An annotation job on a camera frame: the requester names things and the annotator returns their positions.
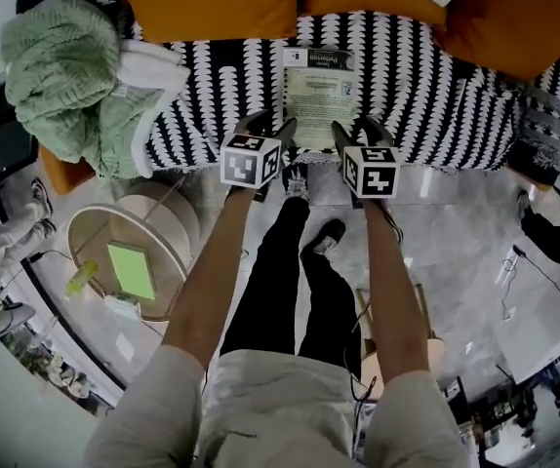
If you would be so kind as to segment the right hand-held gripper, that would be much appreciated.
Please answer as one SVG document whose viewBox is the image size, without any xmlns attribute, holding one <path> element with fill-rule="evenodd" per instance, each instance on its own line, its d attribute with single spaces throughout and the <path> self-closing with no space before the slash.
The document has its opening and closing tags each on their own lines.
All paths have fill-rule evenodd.
<svg viewBox="0 0 560 468">
<path fill-rule="evenodd" d="M 397 195 L 401 162 L 393 148 L 393 136 L 371 115 L 360 118 L 368 146 L 354 146 L 343 125 L 331 124 L 335 147 L 341 157 L 341 172 L 351 192 L 353 209 L 362 199 L 387 199 Z"/>
</svg>

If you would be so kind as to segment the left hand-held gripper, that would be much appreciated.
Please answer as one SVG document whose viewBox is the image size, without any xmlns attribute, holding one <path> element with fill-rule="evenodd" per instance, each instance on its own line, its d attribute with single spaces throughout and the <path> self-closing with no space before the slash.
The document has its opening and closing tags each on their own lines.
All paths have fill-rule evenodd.
<svg viewBox="0 0 560 468">
<path fill-rule="evenodd" d="M 270 110 L 241 119 L 220 148 L 220 181 L 232 187 L 255 189 L 255 200 L 263 202 L 269 183 L 280 172 L 281 155 L 296 145 L 297 126 L 297 119 L 290 118 L 270 138 Z"/>
</svg>

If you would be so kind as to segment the green-white magazine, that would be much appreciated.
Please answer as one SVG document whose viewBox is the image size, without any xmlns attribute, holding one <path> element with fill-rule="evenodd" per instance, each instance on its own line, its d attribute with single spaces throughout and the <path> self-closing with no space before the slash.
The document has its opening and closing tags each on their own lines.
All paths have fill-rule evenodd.
<svg viewBox="0 0 560 468">
<path fill-rule="evenodd" d="M 282 57 L 282 114 L 297 122 L 296 146 L 313 151 L 335 148 L 332 124 L 345 129 L 356 109 L 357 74 L 348 51 L 287 47 Z"/>
</svg>

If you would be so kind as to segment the person's right forearm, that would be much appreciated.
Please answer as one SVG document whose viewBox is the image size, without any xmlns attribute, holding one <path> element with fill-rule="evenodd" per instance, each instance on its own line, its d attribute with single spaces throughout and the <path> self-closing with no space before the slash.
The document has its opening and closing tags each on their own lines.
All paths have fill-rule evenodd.
<svg viewBox="0 0 560 468">
<path fill-rule="evenodd" d="M 427 330 L 397 235 L 383 207 L 362 202 L 367 221 L 373 339 L 384 383 L 428 371 Z"/>
</svg>

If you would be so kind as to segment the person's left forearm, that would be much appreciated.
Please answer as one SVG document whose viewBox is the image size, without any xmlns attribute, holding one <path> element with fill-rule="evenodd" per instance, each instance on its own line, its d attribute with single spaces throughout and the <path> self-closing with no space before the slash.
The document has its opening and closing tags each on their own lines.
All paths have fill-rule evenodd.
<svg viewBox="0 0 560 468">
<path fill-rule="evenodd" d="M 212 361 L 232 302 L 245 226 L 256 191 L 235 187 L 184 282 L 162 343 L 194 357 L 203 368 Z"/>
</svg>

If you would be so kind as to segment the wooden coffee table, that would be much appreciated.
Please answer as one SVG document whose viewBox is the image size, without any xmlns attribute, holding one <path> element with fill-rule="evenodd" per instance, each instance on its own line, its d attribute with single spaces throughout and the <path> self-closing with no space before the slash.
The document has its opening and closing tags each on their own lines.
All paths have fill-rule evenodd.
<svg viewBox="0 0 560 468">
<path fill-rule="evenodd" d="M 443 359 L 446 347 L 445 342 L 438 337 L 431 325 L 427 303 L 425 300 L 422 284 L 415 284 L 415 293 L 420 304 L 420 311 L 424 318 L 427 329 L 427 351 L 429 366 L 432 371 L 437 371 L 440 361 Z M 377 401 L 383 392 L 383 383 L 380 372 L 380 365 L 377 357 L 375 341 L 372 339 L 373 318 L 370 303 L 365 300 L 361 290 L 355 291 L 355 299 L 361 310 L 366 313 L 359 317 L 359 327 L 362 332 L 361 344 L 361 377 L 360 386 L 364 391 L 371 389 L 369 399 Z"/>
</svg>

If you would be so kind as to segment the person's left shoe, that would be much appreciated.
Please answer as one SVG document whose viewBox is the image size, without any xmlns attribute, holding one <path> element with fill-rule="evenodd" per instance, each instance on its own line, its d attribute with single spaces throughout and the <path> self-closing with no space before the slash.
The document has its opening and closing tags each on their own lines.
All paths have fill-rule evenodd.
<svg viewBox="0 0 560 468">
<path fill-rule="evenodd" d="M 282 171 L 285 198 L 300 198 L 310 202 L 307 177 L 308 166 L 305 163 L 296 163 L 285 167 Z"/>
</svg>

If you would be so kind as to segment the person's shoe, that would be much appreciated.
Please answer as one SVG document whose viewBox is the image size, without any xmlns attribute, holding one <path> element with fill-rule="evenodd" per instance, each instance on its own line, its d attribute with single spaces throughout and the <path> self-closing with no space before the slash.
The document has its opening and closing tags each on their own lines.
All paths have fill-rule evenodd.
<svg viewBox="0 0 560 468">
<path fill-rule="evenodd" d="M 313 240 L 311 240 L 301 251 L 300 255 L 320 254 L 327 256 L 335 249 L 345 234 L 345 224 L 339 218 L 333 218 L 326 222 Z"/>
<path fill-rule="evenodd" d="M 305 163 L 296 163 L 285 167 L 282 171 L 285 198 L 300 198 L 310 202 L 307 177 L 308 166 Z"/>
</svg>

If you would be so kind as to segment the black white striped blanket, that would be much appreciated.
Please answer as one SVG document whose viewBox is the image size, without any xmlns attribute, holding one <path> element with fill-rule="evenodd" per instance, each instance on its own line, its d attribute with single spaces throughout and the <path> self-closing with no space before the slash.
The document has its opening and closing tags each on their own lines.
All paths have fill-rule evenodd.
<svg viewBox="0 0 560 468">
<path fill-rule="evenodd" d="M 17 0 L 27 12 L 45 0 Z M 84 0 L 102 9 L 124 38 L 148 42 L 128 0 Z M 348 129 L 361 139 L 371 115 L 393 135 L 408 163 L 495 170 L 506 162 L 520 121 L 523 89 L 504 73 L 454 58 L 432 24 L 380 12 L 303 16 L 281 39 L 158 43 L 183 55 L 184 91 L 152 123 L 144 151 L 154 170 L 214 165 L 237 121 L 268 109 L 282 121 L 283 50 L 320 46 L 354 55 L 357 109 Z"/>
</svg>

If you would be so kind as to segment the person's right shoe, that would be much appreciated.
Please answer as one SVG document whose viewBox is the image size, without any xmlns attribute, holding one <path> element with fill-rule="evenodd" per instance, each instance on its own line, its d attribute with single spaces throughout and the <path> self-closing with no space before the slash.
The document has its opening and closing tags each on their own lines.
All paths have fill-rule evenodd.
<svg viewBox="0 0 560 468">
<path fill-rule="evenodd" d="M 326 222 L 313 240 L 311 240 L 301 251 L 300 255 L 320 254 L 327 256 L 335 249 L 345 234 L 345 224 L 339 218 L 333 218 Z"/>
</svg>

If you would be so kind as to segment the round beige side table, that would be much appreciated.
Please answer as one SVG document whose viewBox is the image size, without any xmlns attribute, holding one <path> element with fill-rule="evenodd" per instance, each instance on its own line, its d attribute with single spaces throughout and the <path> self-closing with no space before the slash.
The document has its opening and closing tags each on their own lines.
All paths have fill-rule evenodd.
<svg viewBox="0 0 560 468">
<path fill-rule="evenodd" d="M 95 261 L 99 270 L 89 287 L 104 299 L 108 294 L 134 297 L 141 319 L 165 322 L 185 281 L 200 240 L 196 212 L 176 188 L 152 181 L 135 185 L 113 204 L 95 203 L 79 210 L 67 228 L 70 256 L 77 266 Z M 109 257 L 109 242 L 146 250 L 156 299 L 124 293 Z"/>
</svg>

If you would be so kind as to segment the white folded towel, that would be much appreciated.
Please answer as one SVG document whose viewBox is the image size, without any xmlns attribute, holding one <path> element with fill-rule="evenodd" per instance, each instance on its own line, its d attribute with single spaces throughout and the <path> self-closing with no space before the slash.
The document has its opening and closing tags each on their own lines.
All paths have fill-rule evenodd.
<svg viewBox="0 0 560 468">
<path fill-rule="evenodd" d="M 122 40 L 116 78 L 137 88 L 179 92 L 190 70 L 181 54 L 161 45 L 137 40 Z"/>
</svg>

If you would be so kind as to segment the large orange cushion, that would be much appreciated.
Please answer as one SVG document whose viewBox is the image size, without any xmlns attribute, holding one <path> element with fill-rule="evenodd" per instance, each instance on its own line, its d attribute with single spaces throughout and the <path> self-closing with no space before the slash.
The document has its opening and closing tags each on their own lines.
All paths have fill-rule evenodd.
<svg viewBox="0 0 560 468">
<path fill-rule="evenodd" d="M 281 39 L 296 34 L 297 0 L 128 0 L 152 43 Z"/>
<path fill-rule="evenodd" d="M 457 59 L 532 80 L 560 58 L 560 0 L 452 0 L 433 36 Z"/>
</svg>

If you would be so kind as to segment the person's black trousers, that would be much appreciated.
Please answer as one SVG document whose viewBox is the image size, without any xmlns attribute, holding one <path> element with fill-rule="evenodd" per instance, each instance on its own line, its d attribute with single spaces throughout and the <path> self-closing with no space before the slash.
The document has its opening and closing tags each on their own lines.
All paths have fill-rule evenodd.
<svg viewBox="0 0 560 468">
<path fill-rule="evenodd" d="M 262 238 L 247 286 L 225 333 L 220 354 L 252 350 L 300 356 L 361 376 L 362 336 L 353 289 L 327 256 L 301 256 L 308 202 L 290 198 Z M 300 273 L 310 289 L 306 333 L 295 351 Z"/>
</svg>

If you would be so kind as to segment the dark fringed patterned cushion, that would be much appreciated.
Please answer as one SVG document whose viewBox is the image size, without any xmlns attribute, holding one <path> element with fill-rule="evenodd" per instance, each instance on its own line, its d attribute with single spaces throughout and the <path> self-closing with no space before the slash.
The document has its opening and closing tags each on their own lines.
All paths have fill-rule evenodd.
<svg viewBox="0 0 560 468">
<path fill-rule="evenodd" d="M 506 165 L 528 181 L 550 188 L 560 176 L 560 98 L 529 85 L 521 101 Z"/>
</svg>

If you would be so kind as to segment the bright green notebook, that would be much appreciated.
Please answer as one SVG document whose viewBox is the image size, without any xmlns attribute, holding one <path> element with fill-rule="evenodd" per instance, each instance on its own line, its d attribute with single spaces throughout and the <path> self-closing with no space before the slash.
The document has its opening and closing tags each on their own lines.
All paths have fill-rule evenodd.
<svg viewBox="0 0 560 468">
<path fill-rule="evenodd" d="M 137 298 L 156 299 L 156 290 L 145 249 L 120 242 L 109 242 L 109 257 L 124 293 Z"/>
</svg>

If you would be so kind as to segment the green knitted blanket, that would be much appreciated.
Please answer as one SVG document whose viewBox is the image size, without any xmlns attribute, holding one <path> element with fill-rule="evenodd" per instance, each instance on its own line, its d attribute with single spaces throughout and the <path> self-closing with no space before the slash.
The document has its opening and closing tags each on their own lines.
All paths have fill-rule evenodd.
<svg viewBox="0 0 560 468">
<path fill-rule="evenodd" d="M 161 97 L 119 80 L 119 35 L 84 0 L 45 0 L 0 33 L 5 94 L 16 117 L 59 160 L 85 160 L 100 177 L 148 174 L 136 131 Z"/>
</svg>

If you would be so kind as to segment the white wipes packet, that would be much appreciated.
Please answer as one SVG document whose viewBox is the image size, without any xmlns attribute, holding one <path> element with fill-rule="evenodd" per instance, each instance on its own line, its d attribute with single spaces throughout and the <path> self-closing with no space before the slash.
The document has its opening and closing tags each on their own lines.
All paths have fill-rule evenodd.
<svg viewBox="0 0 560 468">
<path fill-rule="evenodd" d="M 141 320 L 140 303 L 126 294 L 108 294 L 104 297 L 105 305 L 114 313 L 133 321 Z"/>
</svg>

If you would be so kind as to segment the yellow drink bottle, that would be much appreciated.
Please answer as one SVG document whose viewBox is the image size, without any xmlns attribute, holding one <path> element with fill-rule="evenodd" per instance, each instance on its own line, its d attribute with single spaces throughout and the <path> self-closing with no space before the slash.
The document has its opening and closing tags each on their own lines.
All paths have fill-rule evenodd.
<svg viewBox="0 0 560 468">
<path fill-rule="evenodd" d="M 83 262 L 67 282 L 63 296 L 65 298 L 72 298 L 80 295 L 98 270 L 99 266 L 95 261 L 86 260 Z"/>
</svg>

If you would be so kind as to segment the person's beige shirt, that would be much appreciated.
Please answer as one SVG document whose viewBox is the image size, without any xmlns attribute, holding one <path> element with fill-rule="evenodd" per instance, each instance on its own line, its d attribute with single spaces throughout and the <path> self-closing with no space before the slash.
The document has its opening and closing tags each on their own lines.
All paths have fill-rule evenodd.
<svg viewBox="0 0 560 468">
<path fill-rule="evenodd" d="M 83 468 L 353 468 L 347 372 L 308 358 L 238 350 L 205 373 L 158 348 L 98 426 Z M 368 468 L 467 468 L 433 375 L 393 378 L 366 433 Z"/>
</svg>

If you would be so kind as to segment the white cabinet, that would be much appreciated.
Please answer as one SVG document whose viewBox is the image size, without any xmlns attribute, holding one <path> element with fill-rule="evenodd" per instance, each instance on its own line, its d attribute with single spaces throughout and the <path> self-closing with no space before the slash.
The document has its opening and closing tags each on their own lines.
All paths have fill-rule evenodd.
<svg viewBox="0 0 560 468">
<path fill-rule="evenodd" d="M 560 357 L 560 304 L 520 305 L 495 331 L 505 367 L 517 384 Z"/>
</svg>

